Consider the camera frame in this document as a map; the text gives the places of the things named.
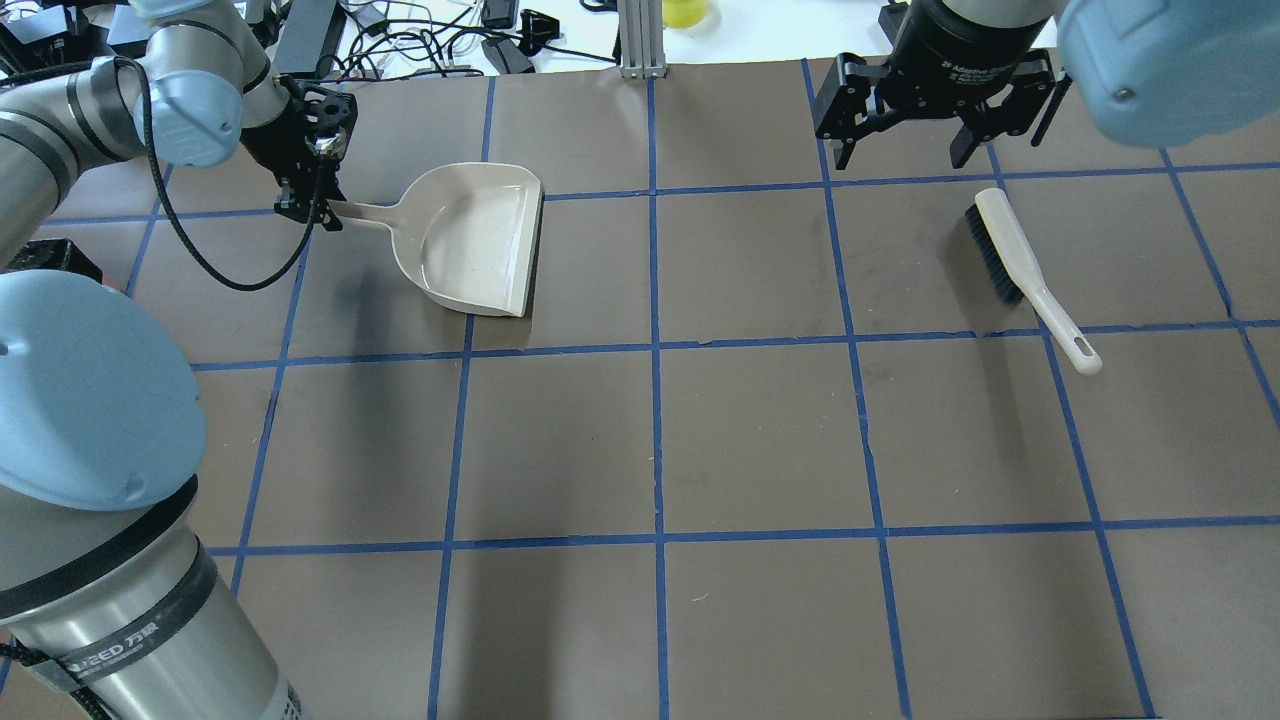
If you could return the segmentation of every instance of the white dustpan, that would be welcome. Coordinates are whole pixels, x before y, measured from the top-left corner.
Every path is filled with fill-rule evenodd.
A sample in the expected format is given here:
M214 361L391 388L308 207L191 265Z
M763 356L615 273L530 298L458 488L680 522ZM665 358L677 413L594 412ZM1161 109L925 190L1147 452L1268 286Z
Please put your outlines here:
M543 183L518 165L457 163L413 181L389 208L330 201L357 225L392 231L396 263L431 300L458 313L522 316Z

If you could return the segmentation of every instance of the white floor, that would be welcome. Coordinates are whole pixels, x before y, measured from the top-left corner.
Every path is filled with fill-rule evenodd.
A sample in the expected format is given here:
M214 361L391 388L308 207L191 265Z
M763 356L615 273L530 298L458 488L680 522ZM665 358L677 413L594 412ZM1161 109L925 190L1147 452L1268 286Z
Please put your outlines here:
M420 0L431 9L435 19L452 19L461 10L454 0ZM667 29L663 40L668 63L749 63L763 60L795 60L831 58L851 51L859 55L883 55L890 51L877 24L883 0L712 0L707 19L692 28ZM599 55L613 51L618 29L616 13L589 13L579 0L521 0L530 8L561 20L564 37L558 46ZM393 17L425 17L404 5L392 5ZM1038 46L1056 44L1051 27L1041 36ZM476 46L460 61L493 73ZM538 72L566 72L600 67L594 60L570 55L540 53L534 58Z

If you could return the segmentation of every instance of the robotic arm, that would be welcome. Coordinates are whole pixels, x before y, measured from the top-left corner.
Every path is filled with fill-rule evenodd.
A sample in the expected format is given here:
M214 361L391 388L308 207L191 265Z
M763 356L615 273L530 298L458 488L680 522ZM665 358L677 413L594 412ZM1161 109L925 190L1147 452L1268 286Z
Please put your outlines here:
M1070 77L1030 50L1051 17ZM841 54L813 108L837 169L872 133L955 117L951 164L961 168L983 142L1028 132L1052 95L1038 145L1071 78L1106 136L1142 147L1229 132L1280 105L1274 0L890 0L881 27L888 59L872 67Z
M152 28L142 65L150 81L156 154L207 168L243 142L283 192L276 210L340 223L324 200L342 199L338 161L356 120L355 99L280 79L229 0L134 0ZM67 199L86 170L137 158L140 73L113 59L91 69L0 92L0 265ZM320 173L320 154L325 172Z

